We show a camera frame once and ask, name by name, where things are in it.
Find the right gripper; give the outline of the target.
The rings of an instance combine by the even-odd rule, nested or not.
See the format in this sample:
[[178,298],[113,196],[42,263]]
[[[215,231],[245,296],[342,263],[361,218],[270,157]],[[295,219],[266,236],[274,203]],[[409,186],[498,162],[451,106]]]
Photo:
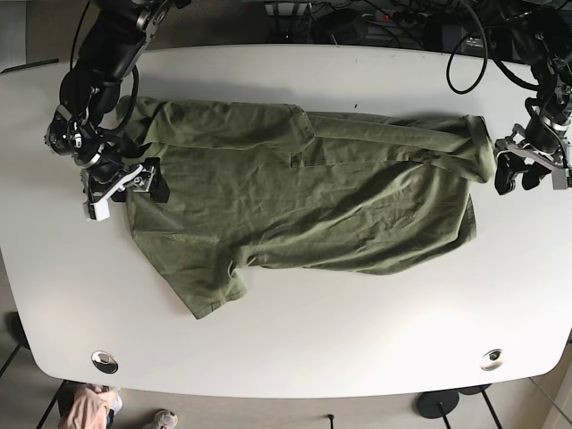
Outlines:
[[149,193],[156,203],[167,203],[170,188],[162,175],[161,160],[150,157],[143,164],[132,165],[127,171],[119,171],[110,182],[101,184],[88,172],[81,172],[86,201],[83,204],[88,221],[102,222],[110,217],[109,201],[116,194],[127,189],[138,193]]

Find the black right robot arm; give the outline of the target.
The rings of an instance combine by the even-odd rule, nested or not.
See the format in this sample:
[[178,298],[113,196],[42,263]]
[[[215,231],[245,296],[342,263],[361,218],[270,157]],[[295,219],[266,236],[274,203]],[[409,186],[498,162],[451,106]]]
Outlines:
[[173,8],[185,1],[97,1],[96,22],[82,43],[74,42],[70,70],[59,90],[59,105],[45,135],[59,156],[81,169],[86,217],[109,218],[109,203],[123,202],[127,190],[165,203],[169,187],[160,160],[145,157],[122,134],[139,92],[137,61]]

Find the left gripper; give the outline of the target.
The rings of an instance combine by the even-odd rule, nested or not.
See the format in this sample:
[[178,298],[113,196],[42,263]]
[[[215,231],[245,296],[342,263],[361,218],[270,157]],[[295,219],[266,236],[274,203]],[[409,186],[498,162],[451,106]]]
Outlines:
[[522,175],[523,189],[536,188],[545,176],[551,177],[556,190],[571,188],[571,144],[566,138],[569,125],[541,124],[538,134],[557,143],[554,153],[535,148],[526,140],[526,130],[515,124],[510,135],[497,139],[494,152],[497,169],[494,187],[499,195],[507,195],[516,187],[516,178]]

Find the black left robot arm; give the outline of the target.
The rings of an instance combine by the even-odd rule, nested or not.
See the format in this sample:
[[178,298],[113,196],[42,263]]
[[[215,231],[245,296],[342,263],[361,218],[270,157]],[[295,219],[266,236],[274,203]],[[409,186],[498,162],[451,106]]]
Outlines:
[[529,84],[495,62],[513,83],[535,93],[525,101],[528,124],[514,125],[507,137],[495,142],[495,189],[500,195],[510,193],[518,176],[526,190],[546,176],[554,189],[569,189],[571,28],[549,1],[497,1],[495,7],[495,23],[511,32],[517,55],[536,80]]

